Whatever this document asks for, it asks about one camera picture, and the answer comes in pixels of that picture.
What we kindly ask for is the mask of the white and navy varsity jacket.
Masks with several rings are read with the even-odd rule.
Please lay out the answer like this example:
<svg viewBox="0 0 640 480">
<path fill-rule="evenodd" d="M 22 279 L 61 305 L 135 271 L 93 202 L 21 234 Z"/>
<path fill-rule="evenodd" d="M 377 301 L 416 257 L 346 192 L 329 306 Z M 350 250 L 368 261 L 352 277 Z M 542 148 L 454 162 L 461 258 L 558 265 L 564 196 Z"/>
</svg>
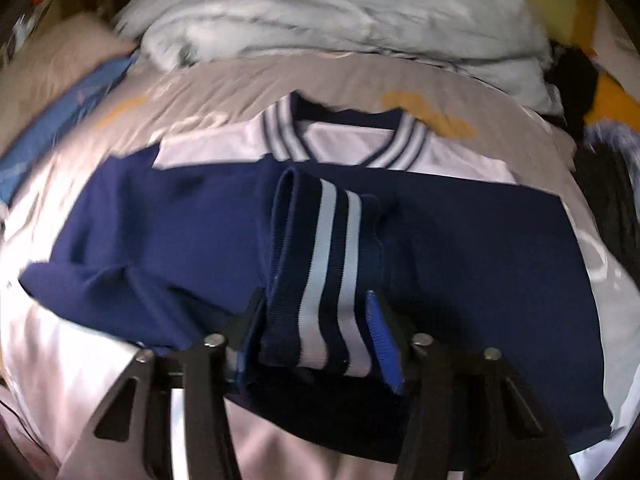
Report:
<svg viewBox="0 0 640 480">
<path fill-rule="evenodd" d="M 286 430 L 389 462 L 408 394 L 384 382 L 366 322 L 382 292 L 410 333 L 500 350 L 570 451 L 608 435 L 596 304 L 561 201 L 534 188 L 279 162 L 165 169 L 107 159 L 50 258 L 18 279 L 61 318 L 158 350 L 227 328 L 266 291 L 242 400 Z"/>
</svg>

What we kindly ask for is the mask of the black folded garment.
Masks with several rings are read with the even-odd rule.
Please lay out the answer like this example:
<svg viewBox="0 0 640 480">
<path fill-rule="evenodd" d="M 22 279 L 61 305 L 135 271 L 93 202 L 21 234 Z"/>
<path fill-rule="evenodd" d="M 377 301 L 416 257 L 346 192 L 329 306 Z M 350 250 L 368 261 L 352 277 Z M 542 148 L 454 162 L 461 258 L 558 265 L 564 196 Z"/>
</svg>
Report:
<svg viewBox="0 0 640 480">
<path fill-rule="evenodd" d="M 603 143 L 578 146 L 573 177 L 605 247 L 639 285 L 639 221 L 623 155 Z"/>
</svg>

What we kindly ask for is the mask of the blue patterned pillow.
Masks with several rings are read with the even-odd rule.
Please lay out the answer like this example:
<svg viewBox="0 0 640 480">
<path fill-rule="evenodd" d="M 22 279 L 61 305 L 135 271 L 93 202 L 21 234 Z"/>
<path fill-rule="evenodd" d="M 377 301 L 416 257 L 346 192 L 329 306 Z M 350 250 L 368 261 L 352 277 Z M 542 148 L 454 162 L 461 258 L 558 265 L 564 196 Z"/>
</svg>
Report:
<svg viewBox="0 0 640 480">
<path fill-rule="evenodd" d="M 56 98 L 1 157 L 1 203 L 9 207 L 32 167 L 70 133 L 125 78 L 132 54 L 101 64 Z"/>
</svg>

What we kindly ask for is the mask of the blue plaid folded shirt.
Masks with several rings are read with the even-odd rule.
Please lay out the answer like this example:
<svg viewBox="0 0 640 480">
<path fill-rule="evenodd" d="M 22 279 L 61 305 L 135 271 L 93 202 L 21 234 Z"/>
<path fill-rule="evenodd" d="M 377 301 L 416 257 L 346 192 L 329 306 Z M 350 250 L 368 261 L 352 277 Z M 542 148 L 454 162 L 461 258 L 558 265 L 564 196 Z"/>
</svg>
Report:
<svg viewBox="0 0 640 480">
<path fill-rule="evenodd" d="M 639 170 L 639 133 L 622 122 L 603 119 L 589 125 L 585 130 L 588 143 L 604 143 L 623 154 L 630 169 Z"/>
</svg>

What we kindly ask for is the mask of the beige floral pillow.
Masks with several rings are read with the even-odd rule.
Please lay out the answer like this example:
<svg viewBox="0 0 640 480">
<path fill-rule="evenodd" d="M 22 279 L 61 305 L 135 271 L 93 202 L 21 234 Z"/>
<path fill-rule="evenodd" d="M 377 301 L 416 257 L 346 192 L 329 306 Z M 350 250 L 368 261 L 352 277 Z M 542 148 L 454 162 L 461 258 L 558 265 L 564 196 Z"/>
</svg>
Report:
<svg viewBox="0 0 640 480">
<path fill-rule="evenodd" d="M 74 84 L 136 47 L 91 13 L 76 14 L 30 40 L 1 71 L 2 153 Z"/>
</svg>

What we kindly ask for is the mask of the black backpack by headboard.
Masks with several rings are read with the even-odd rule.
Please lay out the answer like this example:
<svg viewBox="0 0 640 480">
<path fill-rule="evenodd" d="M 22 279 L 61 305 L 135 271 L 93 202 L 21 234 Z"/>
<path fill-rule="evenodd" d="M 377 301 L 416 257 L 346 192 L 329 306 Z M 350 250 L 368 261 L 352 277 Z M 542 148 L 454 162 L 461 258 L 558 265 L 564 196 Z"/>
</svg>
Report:
<svg viewBox="0 0 640 480">
<path fill-rule="evenodd" d="M 585 117 L 596 98 L 599 71 L 581 48 L 555 40 L 550 41 L 550 48 L 552 61 L 544 80 L 559 90 L 563 109 L 560 126 L 580 143 Z"/>
</svg>

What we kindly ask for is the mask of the light grey floral duvet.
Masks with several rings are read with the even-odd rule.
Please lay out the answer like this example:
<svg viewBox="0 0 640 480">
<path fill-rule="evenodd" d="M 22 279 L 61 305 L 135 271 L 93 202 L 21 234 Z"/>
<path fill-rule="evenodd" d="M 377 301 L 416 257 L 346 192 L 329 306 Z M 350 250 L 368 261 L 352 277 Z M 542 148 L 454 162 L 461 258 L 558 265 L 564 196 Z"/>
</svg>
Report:
<svg viewBox="0 0 640 480">
<path fill-rule="evenodd" d="M 116 32 L 161 70 L 305 51 L 412 58 L 489 84 L 541 114 L 562 110 L 551 52 L 525 0 L 131 0 Z"/>
</svg>

